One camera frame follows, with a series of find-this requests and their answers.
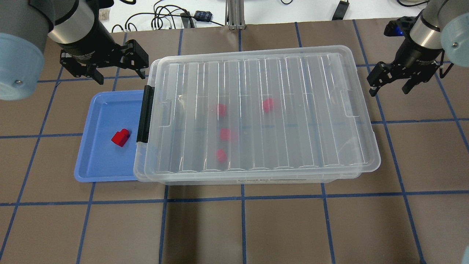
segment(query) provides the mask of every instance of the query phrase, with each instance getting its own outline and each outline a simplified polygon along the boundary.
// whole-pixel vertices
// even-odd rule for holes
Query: metal frame
[[[244,0],[227,0],[226,18],[228,28],[239,30],[246,28],[244,23]]]

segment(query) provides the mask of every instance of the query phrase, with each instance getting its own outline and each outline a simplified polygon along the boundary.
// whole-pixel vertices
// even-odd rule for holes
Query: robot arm
[[[61,48],[60,63],[73,76],[103,84],[97,68],[132,69],[145,79],[148,54],[133,39],[116,44],[98,20],[113,0],[2,0],[0,22],[0,99],[31,95],[44,66],[46,37]]]
[[[469,0],[431,0],[417,17],[390,21],[384,34],[405,39],[394,61],[378,62],[367,77],[370,94],[376,96],[397,79],[409,79],[402,88],[408,94],[440,68],[436,58],[442,52],[452,63],[469,67]]]

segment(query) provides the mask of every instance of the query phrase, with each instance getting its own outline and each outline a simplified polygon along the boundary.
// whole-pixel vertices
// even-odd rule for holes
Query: plastic lid
[[[22,38],[0,33],[0,99],[19,100],[36,89],[44,67],[38,47]]]
[[[441,46],[449,60],[469,67],[469,13],[451,20],[441,33]]]

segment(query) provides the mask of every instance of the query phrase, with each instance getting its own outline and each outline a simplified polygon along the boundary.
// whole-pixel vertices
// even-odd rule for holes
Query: gray robot arm
[[[61,48],[58,60],[73,76],[103,84],[98,68],[148,67],[148,54],[133,39],[116,44],[98,20],[113,0],[1,0],[0,99],[18,100],[34,92],[44,66],[47,36]]]

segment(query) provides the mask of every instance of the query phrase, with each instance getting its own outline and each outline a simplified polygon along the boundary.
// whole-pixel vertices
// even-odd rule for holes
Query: white table
[[[416,16],[424,5],[417,7],[403,7],[396,0],[349,0],[350,5],[344,19],[366,19],[382,17]],[[135,5],[127,5],[119,0],[110,10],[109,20],[103,21],[103,25],[111,31],[115,24],[124,26],[127,18],[135,13],[153,12],[156,0],[136,0]],[[266,23],[290,23],[305,21],[327,21],[332,19],[339,0],[293,0],[290,5],[284,5],[280,0],[245,0],[244,12],[246,24]],[[188,10],[191,15],[195,11],[210,11],[213,13],[213,21],[225,24],[225,0],[163,0],[158,5],[177,5]],[[152,15],[138,15],[130,22],[136,25],[139,31],[151,30],[150,21]],[[176,27],[181,28],[182,22],[175,17]],[[169,23],[164,19],[164,28]],[[197,22],[196,27],[217,26],[212,23]]]

